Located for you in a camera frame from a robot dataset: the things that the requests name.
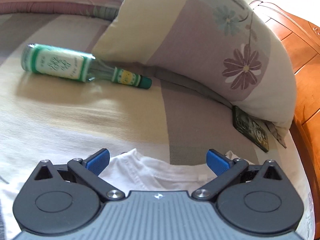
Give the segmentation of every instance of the white cloth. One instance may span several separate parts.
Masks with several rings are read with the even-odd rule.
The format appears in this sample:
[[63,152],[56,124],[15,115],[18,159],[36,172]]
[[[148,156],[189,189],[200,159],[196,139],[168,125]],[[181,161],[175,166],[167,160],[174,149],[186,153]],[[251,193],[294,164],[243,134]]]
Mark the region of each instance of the white cloth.
[[[229,159],[237,158],[231,151]],[[15,197],[28,179],[32,169],[20,171],[10,184],[0,182],[0,201],[7,240],[15,237],[19,226],[12,213]],[[166,162],[141,155],[136,149],[110,159],[100,177],[128,195],[130,190],[166,191],[187,190],[190,194],[217,177],[206,164],[196,166],[170,165]],[[297,232],[307,239],[310,218],[304,214]]]

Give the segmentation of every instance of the mattress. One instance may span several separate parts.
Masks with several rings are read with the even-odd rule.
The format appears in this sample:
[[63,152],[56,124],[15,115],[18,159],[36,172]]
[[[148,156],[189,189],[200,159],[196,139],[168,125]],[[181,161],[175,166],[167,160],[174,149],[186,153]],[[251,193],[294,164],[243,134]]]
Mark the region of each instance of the mattress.
[[[174,165],[205,163],[210,148],[223,154],[231,150],[255,164],[267,159],[279,163],[304,202],[297,232],[313,239],[310,187],[290,134],[285,149],[268,133],[270,150],[264,153],[234,129],[231,110],[202,93],[203,87],[194,91],[153,78],[152,87],[141,90],[22,70],[20,56],[26,44],[90,52],[109,23],[74,15],[0,16],[0,176],[22,186],[22,178],[47,156],[61,164],[74,157],[86,158],[103,147],[111,156],[137,148],[145,156]],[[13,199],[18,192],[7,192],[3,185],[0,182],[0,201],[1,196]],[[19,227],[10,205],[2,206],[1,217],[2,224],[15,226],[3,228],[0,219],[0,239],[2,235],[13,238]]]

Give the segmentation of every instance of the phone case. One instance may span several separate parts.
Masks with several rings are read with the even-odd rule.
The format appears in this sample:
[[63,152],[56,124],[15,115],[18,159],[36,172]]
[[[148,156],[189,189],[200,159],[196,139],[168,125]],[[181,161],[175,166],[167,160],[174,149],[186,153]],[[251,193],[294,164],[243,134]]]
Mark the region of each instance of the phone case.
[[269,151],[268,136],[265,130],[261,128],[246,112],[238,106],[232,108],[233,126],[262,151]]

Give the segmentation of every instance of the flower center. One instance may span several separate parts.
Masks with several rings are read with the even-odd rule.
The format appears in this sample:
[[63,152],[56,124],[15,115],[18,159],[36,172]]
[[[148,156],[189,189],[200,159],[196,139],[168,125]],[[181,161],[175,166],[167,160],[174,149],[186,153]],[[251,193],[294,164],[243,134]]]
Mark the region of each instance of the flower center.
[[243,71],[244,71],[244,73],[247,73],[249,70],[250,70],[250,68],[249,68],[248,65],[244,65],[244,66],[243,66]]

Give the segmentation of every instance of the wooden headboard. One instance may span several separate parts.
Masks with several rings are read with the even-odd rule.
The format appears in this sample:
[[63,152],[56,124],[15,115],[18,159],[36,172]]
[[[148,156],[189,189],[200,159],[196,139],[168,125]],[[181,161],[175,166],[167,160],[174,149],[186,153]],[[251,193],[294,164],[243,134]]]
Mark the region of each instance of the wooden headboard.
[[297,82],[297,104],[290,133],[308,177],[320,237],[320,27],[278,6],[253,1],[256,14],[281,40]]

